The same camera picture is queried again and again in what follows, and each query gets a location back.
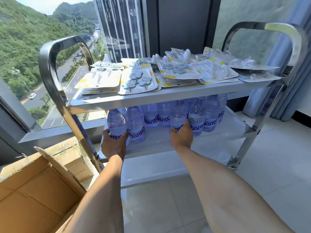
curtain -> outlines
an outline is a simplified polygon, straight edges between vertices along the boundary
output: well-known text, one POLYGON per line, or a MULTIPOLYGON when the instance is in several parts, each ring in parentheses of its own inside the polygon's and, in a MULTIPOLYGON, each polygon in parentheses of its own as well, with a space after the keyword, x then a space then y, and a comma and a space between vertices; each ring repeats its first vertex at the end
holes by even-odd
MULTIPOLYGON (((271 117, 288 121, 299 106, 299 102, 305 96, 307 90, 311 86, 311 0, 298 0, 293 11, 287 20, 287 23, 295 23, 306 31, 309 40, 307 56, 299 68, 294 80, 285 90, 278 104, 271 113, 271 117)), ((267 60, 267 65, 279 66, 275 74, 282 73, 291 53, 291 40, 282 34, 278 38, 270 57, 267 60)), ((268 95, 273 88, 262 88, 253 90, 243 109, 243 113, 253 118, 262 109, 268 95)))

sky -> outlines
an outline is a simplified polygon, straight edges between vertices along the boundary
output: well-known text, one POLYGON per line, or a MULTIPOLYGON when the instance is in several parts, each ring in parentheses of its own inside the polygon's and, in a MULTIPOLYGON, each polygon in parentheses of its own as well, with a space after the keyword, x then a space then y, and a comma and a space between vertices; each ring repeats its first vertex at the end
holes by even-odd
POLYGON ((53 11, 63 2, 75 4, 79 2, 88 2, 92 0, 17 0, 25 6, 29 6, 36 11, 51 15, 53 11))

car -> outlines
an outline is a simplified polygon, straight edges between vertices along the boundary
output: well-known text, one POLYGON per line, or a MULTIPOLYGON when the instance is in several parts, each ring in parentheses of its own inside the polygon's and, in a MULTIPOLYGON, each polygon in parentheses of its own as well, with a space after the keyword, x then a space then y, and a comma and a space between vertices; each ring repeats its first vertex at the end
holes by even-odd
POLYGON ((29 95, 29 99, 30 99, 30 100, 33 100, 36 96, 37 96, 36 93, 31 93, 31 94, 29 95))

tall building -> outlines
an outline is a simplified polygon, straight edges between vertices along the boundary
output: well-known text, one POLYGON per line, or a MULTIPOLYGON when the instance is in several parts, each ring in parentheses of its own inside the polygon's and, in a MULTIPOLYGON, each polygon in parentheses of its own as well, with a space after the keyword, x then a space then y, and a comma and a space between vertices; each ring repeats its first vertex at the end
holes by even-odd
POLYGON ((145 57, 139 0, 95 0, 104 43, 111 62, 145 57))

cardboard box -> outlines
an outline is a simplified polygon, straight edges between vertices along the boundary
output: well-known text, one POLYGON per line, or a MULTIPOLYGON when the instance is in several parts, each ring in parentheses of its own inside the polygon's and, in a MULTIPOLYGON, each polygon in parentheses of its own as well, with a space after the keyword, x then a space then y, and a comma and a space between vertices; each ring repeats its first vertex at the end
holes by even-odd
POLYGON ((86 193, 52 156, 39 153, 0 170, 0 232, 58 233, 86 193))
POLYGON ((68 168, 80 182, 93 176, 93 172, 85 161, 87 154, 80 146, 76 137, 53 145, 45 149, 45 151, 52 155, 60 164, 68 168))

